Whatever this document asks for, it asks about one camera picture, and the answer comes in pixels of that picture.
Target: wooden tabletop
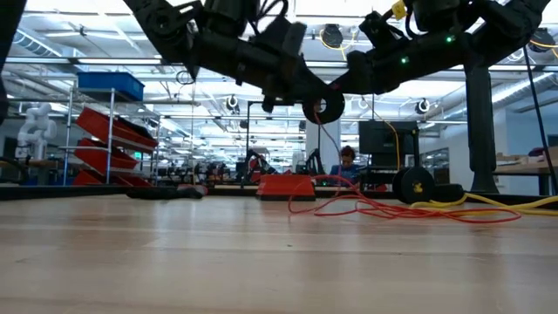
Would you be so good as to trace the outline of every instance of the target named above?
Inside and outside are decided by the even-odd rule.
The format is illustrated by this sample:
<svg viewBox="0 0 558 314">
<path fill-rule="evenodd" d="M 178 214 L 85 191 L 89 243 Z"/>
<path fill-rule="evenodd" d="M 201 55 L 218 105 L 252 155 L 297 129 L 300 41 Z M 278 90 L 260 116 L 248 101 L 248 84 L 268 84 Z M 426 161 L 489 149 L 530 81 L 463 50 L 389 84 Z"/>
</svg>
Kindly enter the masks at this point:
<svg viewBox="0 0 558 314">
<path fill-rule="evenodd" d="M 555 314 L 557 243 L 558 219 L 535 216 L 319 218 L 252 197 L 10 201 L 0 313 Z"/>
<path fill-rule="evenodd" d="M 552 160 L 552 164 L 558 167 L 558 160 Z M 498 166 L 495 173 L 516 173 L 516 174 L 549 174 L 548 163 L 546 161 L 532 162 L 528 164 Z"/>
</svg>

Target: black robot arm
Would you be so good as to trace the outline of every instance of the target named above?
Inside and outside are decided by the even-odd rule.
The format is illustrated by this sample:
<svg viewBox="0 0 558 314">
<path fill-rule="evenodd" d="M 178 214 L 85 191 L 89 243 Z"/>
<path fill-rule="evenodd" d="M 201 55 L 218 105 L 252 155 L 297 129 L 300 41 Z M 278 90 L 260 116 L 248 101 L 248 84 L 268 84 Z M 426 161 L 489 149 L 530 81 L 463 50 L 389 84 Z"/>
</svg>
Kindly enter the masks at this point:
<svg viewBox="0 0 558 314">
<path fill-rule="evenodd" d="M 319 98 L 328 104 L 319 114 L 323 123 L 343 114 L 343 94 L 312 73 L 300 54 L 306 25 L 287 20 L 287 0 L 261 10 L 259 0 L 196 0 L 179 6 L 166 0 L 124 1 L 164 60 L 182 63 L 193 79 L 202 67 L 235 79 L 237 85 L 260 87 L 269 111 L 279 99 L 313 107 Z M 280 3 L 282 12 L 259 32 L 258 21 Z M 248 24 L 255 35 L 239 39 Z M 313 120 L 313 112 L 306 112 Z"/>
<path fill-rule="evenodd" d="M 372 12 L 359 26 L 374 49 L 347 55 L 349 70 L 332 82 L 344 93 L 382 94 L 401 83 L 456 65 L 494 65 L 527 44 L 541 23 L 550 0 L 511 0 L 500 5 L 488 0 L 404 0 L 408 38 L 388 25 L 393 12 Z M 414 34 L 409 21 L 415 15 Z M 467 33 L 480 17 L 486 22 Z"/>
</svg>

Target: red cable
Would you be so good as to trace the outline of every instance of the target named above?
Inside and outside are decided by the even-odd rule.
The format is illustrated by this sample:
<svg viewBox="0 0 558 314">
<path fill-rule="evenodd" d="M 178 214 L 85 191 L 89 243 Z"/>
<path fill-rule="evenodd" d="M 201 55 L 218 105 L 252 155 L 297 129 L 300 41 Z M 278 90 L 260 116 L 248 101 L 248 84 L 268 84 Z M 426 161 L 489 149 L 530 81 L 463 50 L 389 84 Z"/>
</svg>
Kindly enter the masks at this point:
<svg viewBox="0 0 558 314">
<path fill-rule="evenodd" d="M 336 147 L 336 150 L 339 153 L 339 147 L 337 147 L 337 143 L 333 140 L 331 135 L 323 127 L 322 123 L 320 122 L 320 119 L 317 117 L 317 113 L 314 113 L 314 115 L 316 117 L 317 124 L 322 128 L 322 130 L 325 132 L 325 134 L 333 141 L 333 143 Z M 289 198 L 289 203 L 288 203 L 289 212 L 291 214 L 295 214 L 295 215 L 296 214 L 303 214 L 303 213 L 313 213 L 315 216 L 320 216 L 320 217 L 351 215 L 351 214 L 355 214 L 355 213 L 359 213 L 359 214 L 363 214 L 363 215 L 371 215 L 371 216 L 384 218 L 384 219 L 396 219 L 396 218 L 417 219 L 417 218 L 443 217 L 443 218 L 447 218 L 447 219 L 452 219 L 452 220 L 457 221 L 457 222 L 466 222 L 466 223 L 512 222 L 512 221 L 515 221 L 515 220 L 518 220 L 518 219 L 521 218 L 520 213 L 515 212 L 513 210 L 510 210 L 510 209 L 503 209 L 503 208 L 475 208 L 475 209 L 457 209 L 457 210 L 448 210 L 448 211 L 435 211 L 435 210 L 429 210 L 429 209 L 423 209 L 423 208 L 406 208 L 406 207 L 395 206 L 395 205 L 387 205 L 387 204 L 383 204 L 379 201 L 374 201 L 374 200 L 369 199 L 368 197 L 364 196 L 354 184 L 352 184 L 350 181 L 348 181 L 347 179 L 342 177 L 340 174 L 341 174 L 341 167 L 339 167 L 339 175 L 322 174 L 322 175 L 316 175 L 312 178 L 315 179 L 315 180 L 335 179 L 336 181 L 344 182 L 349 186 L 349 189 L 352 190 L 352 192 L 354 192 L 355 194 L 338 196 L 339 192 L 341 191 L 341 187 L 339 186 L 339 189 L 337 190 L 335 196 L 333 198 L 331 198 L 330 200 L 328 200 L 327 202 L 325 202 L 324 204 L 316 206 L 314 208 L 306 208 L 306 209 L 295 210 L 295 209 L 292 208 L 292 201 L 295 197 L 295 194 L 293 193 L 293 195 Z M 301 182 L 300 184 L 295 186 L 293 188 L 293 192 L 297 191 L 297 189 L 299 189 L 303 184 L 304 184 L 304 182 Z M 353 200 L 356 199 L 357 200 L 355 202 L 355 208 L 354 209 L 347 210 L 347 211 L 344 211 L 344 212 L 337 212 L 337 213 L 322 213 L 321 212 L 322 209 L 324 209 L 325 207 L 327 207 L 331 203 L 333 203 L 335 201 L 347 200 L 347 199 L 353 199 Z M 359 208 L 358 204 L 366 204 L 366 205 L 369 205 L 370 207 L 369 208 Z M 507 213 L 507 214 L 511 214 L 513 216 L 508 217 L 508 218 L 492 219 L 492 220 L 479 220 L 479 219 L 461 218 L 461 216 L 463 214 L 472 213 L 472 212 L 477 212 L 478 213 L 478 212 L 482 212 L 482 211 L 491 212 L 491 213 L 495 213 L 495 212 L 497 212 L 497 213 Z"/>
</svg>

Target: black cable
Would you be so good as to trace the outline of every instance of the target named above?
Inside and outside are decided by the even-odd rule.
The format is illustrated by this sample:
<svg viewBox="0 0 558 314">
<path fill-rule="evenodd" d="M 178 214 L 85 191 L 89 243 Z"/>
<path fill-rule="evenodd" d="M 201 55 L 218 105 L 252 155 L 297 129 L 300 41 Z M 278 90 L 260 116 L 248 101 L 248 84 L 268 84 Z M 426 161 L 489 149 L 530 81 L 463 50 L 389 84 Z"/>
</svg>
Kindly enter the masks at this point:
<svg viewBox="0 0 558 314">
<path fill-rule="evenodd" d="M 534 109 L 537 112 L 537 119 L 539 121 L 539 130 L 541 131 L 542 148 L 544 149 L 544 154 L 545 157 L 547 158 L 548 171 L 550 172 L 550 179 L 552 180 L 554 194 L 556 195 L 556 187 L 558 187 L 557 184 L 558 181 L 556 180 L 555 167 L 552 164 L 552 159 L 550 158 L 550 152 L 548 151 L 547 134 L 544 131 L 544 125 L 542 123 L 541 106 L 539 105 L 539 98 L 537 97 L 537 91 L 534 87 L 533 70 L 531 69 L 531 61 L 529 60 L 529 55 L 526 46 L 523 46 L 523 53 L 525 54 L 527 73 L 529 75 L 529 82 L 531 83 L 531 92 L 533 93 Z"/>
<path fill-rule="evenodd" d="M 384 13 L 380 21 L 387 22 L 387 20 L 389 20 L 391 17 L 393 17 L 393 10 L 389 9 L 386 13 Z"/>
</svg>

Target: wooden floor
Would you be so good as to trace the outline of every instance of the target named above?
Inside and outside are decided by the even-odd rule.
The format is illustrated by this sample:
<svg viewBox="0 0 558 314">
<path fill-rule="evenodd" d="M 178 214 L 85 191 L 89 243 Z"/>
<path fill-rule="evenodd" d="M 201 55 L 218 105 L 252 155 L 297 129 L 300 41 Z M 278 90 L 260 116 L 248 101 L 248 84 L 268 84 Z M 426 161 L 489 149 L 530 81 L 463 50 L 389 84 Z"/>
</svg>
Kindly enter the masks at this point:
<svg viewBox="0 0 558 314">
<path fill-rule="evenodd" d="M 557 298 L 553 218 L 318 218 L 224 197 L 0 203 L 2 314 L 555 314 Z"/>
</svg>

